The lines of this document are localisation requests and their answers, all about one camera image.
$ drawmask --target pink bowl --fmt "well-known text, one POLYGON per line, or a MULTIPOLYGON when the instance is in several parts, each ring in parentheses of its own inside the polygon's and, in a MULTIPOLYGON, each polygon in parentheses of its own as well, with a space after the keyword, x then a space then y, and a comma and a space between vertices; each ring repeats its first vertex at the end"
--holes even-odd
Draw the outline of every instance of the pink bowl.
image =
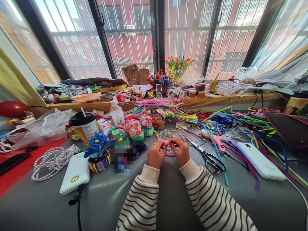
POLYGON ((92 94, 83 94, 83 95, 73 96, 73 99, 79 103, 85 103, 85 102, 90 102, 90 101, 99 99, 100 95, 101 95, 100 92, 95 92, 92 94))

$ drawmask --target hand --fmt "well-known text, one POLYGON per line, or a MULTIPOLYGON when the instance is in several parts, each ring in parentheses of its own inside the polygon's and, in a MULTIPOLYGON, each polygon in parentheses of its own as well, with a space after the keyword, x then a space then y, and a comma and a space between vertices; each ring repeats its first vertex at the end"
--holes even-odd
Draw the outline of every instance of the hand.
POLYGON ((162 147, 163 141, 157 141, 148 151, 148 166, 160 169, 161 164, 164 161, 167 146, 162 147))
POLYGON ((170 139, 169 141, 171 142, 170 146, 175 154, 177 161, 180 163, 181 167, 183 167, 190 159, 189 147, 183 140, 179 138, 170 139))

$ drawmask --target red balloon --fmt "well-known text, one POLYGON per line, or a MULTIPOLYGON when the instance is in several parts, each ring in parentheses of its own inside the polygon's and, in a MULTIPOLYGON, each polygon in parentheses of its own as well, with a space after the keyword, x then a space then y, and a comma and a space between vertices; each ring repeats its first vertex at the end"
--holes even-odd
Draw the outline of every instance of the red balloon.
POLYGON ((16 101, 5 101, 0 103, 0 116, 7 118, 19 118, 26 116, 25 111, 28 111, 27 105, 16 101))

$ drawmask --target metal bowl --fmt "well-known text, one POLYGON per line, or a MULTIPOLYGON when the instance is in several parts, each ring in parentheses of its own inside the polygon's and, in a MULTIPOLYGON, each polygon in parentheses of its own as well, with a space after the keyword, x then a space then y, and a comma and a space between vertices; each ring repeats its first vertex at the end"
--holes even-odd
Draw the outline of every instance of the metal bowl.
POLYGON ((112 94, 104 94, 101 95, 100 100, 102 102, 110 102, 113 99, 113 95, 112 94))

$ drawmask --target windowsill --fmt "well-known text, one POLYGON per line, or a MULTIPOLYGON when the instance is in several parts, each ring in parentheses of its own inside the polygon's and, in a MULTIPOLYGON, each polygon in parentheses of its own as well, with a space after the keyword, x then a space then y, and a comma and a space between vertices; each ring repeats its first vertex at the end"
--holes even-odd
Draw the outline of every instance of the windowsill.
MULTIPOLYGON (((254 102, 256 100, 256 95, 255 94, 244 94, 241 96, 238 95, 231 95, 231 96, 222 96, 222 95, 213 95, 212 98, 184 98, 182 99, 182 104, 183 108, 192 108, 192 107, 204 107, 204 106, 209 106, 209 105, 217 105, 217 104, 228 104, 231 103, 242 103, 242 102, 254 102)), ((264 101, 268 100, 274 100, 274 99, 279 99, 281 98, 279 95, 275 93, 268 93, 263 95, 264 101)), ((261 101, 261 95, 258 95, 258 101, 261 101)), ((50 109, 52 108, 57 108, 60 111, 72 109, 74 111, 80 112, 81 109, 80 107, 83 107, 85 111, 91 112, 93 109, 98 109, 102 110, 105 113, 109 112, 110 109, 110 102, 89 102, 89 103, 57 103, 57 104, 49 104, 48 107, 50 109)), ((128 111, 131 110, 135 107, 135 101, 131 101, 130 103, 127 104, 122 104, 120 105, 123 109, 123 111, 128 111)))

